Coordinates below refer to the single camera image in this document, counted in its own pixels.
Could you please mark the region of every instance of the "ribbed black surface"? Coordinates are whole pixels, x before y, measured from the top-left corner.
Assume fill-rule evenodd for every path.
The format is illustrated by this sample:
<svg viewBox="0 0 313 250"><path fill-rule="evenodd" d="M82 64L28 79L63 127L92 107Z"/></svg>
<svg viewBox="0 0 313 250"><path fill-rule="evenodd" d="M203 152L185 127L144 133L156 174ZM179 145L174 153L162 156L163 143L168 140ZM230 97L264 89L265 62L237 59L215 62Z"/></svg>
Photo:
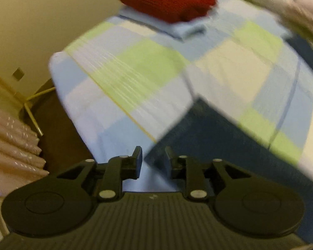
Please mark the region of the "ribbed black surface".
<svg viewBox="0 0 313 250"><path fill-rule="evenodd" d="M290 250L304 245L296 235L270 240L245 237L220 224L205 204L181 193L126 193L102 203L78 229L53 238L10 234L0 250Z"/></svg>

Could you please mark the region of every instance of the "wall outlet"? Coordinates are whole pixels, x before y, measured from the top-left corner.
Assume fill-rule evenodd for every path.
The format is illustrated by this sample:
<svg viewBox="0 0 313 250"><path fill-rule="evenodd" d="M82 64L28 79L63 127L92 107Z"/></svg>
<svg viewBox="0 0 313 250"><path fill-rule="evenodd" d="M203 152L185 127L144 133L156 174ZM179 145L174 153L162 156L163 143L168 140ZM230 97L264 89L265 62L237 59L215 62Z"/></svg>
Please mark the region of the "wall outlet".
<svg viewBox="0 0 313 250"><path fill-rule="evenodd" d="M14 71L13 73L13 77L19 81L22 79L22 77L24 76L24 72L18 67L16 71Z"/></svg>

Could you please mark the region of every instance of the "metal screw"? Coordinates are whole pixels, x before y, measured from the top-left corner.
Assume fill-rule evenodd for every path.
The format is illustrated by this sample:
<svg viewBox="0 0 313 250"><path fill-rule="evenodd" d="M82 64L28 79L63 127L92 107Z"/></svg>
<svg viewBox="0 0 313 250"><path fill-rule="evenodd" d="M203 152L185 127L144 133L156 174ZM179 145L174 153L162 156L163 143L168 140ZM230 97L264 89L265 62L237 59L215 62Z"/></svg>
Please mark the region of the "metal screw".
<svg viewBox="0 0 313 250"><path fill-rule="evenodd" d="M113 190L103 190L98 195L102 198L113 198L116 196L116 193Z"/></svg>
<svg viewBox="0 0 313 250"><path fill-rule="evenodd" d="M204 198L208 195L208 193L204 190L193 190L190 192L190 195L193 198Z"/></svg>

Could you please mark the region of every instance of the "folded blue towel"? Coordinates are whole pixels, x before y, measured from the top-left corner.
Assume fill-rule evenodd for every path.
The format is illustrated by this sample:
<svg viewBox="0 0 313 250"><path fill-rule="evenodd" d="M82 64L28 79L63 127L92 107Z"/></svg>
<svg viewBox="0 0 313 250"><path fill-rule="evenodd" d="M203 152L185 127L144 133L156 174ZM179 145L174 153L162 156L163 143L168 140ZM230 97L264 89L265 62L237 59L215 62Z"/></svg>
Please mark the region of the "folded blue towel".
<svg viewBox="0 0 313 250"><path fill-rule="evenodd" d="M208 16L199 17L188 22L176 22L173 24L154 18L145 13L141 13L132 7L126 6L119 11L119 15L152 26L175 38L185 39L198 31L205 31L206 24L210 20Z"/></svg>

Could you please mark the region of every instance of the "plaid bedspread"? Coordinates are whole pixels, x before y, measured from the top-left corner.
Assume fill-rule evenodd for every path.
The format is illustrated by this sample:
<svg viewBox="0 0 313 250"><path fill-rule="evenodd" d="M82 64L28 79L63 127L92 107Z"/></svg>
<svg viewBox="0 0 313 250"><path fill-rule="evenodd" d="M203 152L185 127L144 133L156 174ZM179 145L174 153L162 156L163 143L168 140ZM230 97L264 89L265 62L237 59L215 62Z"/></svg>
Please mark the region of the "plaid bedspread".
<svg viewBox="0 0 313 250"><path fill-rule="evenodd" d="M218 5L206 33L184 41L115 16L54 54L67 113L105 162L136 145L147 152L200 96L313 179L312 70L272 14L243 0Z"/></svg>

